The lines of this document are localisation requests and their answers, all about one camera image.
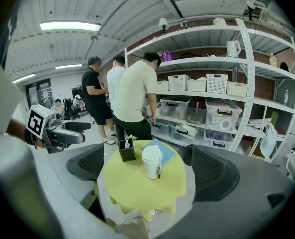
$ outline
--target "small plant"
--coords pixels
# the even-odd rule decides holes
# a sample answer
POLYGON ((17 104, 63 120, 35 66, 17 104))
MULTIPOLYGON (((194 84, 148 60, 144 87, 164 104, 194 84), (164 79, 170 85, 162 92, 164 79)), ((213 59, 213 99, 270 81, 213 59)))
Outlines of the small plant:
POLYGON ((137 137, 135 137, 134 135, 130 135, 127 140, 129 139, 131 139, 132 142, 135 142, 137 140, 137 137))

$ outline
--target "ceiling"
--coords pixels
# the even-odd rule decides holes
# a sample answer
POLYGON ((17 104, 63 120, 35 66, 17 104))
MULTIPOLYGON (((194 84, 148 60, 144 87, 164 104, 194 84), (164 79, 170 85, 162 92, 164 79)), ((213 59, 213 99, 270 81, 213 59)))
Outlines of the ceiling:
MULTIPOLYGON (((270 0, 257 0, 263 5, 270 0)), ((246 0, 23 0, 18 25, 9 48, 6 73, 14 80, 35 73, 37 77, 65 74, 77 69, 56 66, 87 64, 91 56, 107 62, 159 19, 178 22, 180 16, 242 16, 246 0), (40 23, 77 20, 101 24, 99 32, 56 30, 42 32, 40 23)))

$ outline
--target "blue notebook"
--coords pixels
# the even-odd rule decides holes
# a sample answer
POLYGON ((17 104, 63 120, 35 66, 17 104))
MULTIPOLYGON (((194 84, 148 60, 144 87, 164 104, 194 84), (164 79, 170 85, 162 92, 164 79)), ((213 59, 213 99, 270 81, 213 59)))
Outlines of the blue notebook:
POLYGON ((164 167, 167 163, 169 163, 174 157, 175 153, 168 147, 166 147, 163 143, 161 143, 158 139, 154 139, 152 142, 150 142, 148 145, 143 146, 142 150, 144 150, 148 146, 154 146, 157 145, 163 154, 163 159, 161 161, 161 167, 164 167))

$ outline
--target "purple bag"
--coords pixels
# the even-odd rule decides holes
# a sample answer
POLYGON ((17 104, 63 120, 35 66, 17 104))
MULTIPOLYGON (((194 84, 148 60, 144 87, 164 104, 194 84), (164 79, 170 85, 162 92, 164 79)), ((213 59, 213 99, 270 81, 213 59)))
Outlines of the purple bag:
POLYGON ((169 50, 163 51, 163 62, 173 60, 173 52, 169 50))

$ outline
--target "black pen holder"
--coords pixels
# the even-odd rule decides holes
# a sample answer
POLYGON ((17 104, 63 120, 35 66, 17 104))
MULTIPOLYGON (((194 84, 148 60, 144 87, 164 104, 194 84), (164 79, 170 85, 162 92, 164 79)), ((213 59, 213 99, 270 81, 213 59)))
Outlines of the black pen holder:
POLYGON ((132 161, 136 159, 134 155, 132 139, 129 139, 128 143, 130 147, 125 148, 126 141, 125 140, 119 141, 119 153, 123 162, 132 161))

